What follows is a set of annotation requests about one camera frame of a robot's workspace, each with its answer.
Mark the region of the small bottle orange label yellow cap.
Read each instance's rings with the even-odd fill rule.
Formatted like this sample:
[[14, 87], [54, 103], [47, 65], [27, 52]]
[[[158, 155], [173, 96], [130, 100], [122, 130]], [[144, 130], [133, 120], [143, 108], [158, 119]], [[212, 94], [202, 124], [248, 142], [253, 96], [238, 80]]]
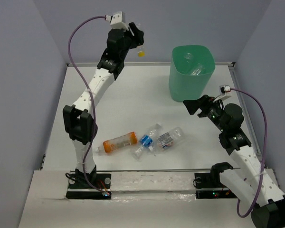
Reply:
[[[140, 22], [138, 22], [136, 26], [140, 31], [143, 31], [144, 27]], [[144, 45], [140, 45], [137, 47], [137, 54], [138, 54], [138, 57], [144, 57], [145, 56]]]

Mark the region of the clear bottle blue-ringed cap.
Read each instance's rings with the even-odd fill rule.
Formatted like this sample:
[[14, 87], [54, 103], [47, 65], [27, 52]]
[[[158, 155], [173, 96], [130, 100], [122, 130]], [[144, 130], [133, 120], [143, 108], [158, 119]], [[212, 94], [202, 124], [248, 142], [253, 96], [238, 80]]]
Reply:
[[198, 76], [203, 73], [204, 69], [205, 67], [201, 63], [198, 63], [189, 70], [188, 74], [192, 76]]

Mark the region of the clear bottle white cap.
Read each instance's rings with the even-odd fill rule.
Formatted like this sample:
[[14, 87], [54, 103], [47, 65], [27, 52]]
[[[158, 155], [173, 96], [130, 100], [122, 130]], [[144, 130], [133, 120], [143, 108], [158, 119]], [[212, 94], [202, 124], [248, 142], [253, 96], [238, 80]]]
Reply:
[[192, 60], [192, 54], [191, 53], [185, 53], [184, 54], [184, 58], [187, 60], [187, 61], [191, 61]]

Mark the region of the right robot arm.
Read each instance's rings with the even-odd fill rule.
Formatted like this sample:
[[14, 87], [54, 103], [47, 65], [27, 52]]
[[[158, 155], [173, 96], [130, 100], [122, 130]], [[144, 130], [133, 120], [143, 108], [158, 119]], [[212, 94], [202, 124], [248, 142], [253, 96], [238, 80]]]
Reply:
[[198, 110], [199, 118], [209, 118], [220, 130], [219, 142], [229, 157], [240, 167], [240, 177], [227, 162], [212, 166], [209, 181], [224, 185], [238, 200], [249, 206], [248, 212], [257, 228], [285, 228], [285, 193], [274, 183], [258, 160], [250, 140], [241, 129], [242, 108], [234, 103], [204, 95], [197, 100], [183, 101], [189, 114]]

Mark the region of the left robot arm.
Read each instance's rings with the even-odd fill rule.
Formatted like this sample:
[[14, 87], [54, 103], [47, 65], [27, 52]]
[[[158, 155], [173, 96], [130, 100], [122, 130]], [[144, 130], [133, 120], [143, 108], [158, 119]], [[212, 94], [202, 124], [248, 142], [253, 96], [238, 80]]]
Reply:
[[108, 33], [104, 50], [95, 73], [79, 98], [62, 111], [64, 127], [76, 151], [76, 179], [86, 188], [95, 184], [97, 171], [91, 152], [97, 134], [95, 108], [109, 86], [124, 68], [129, 50], [144, 44], [144, 32], [133, 22], [126, 28], [113, 28]]

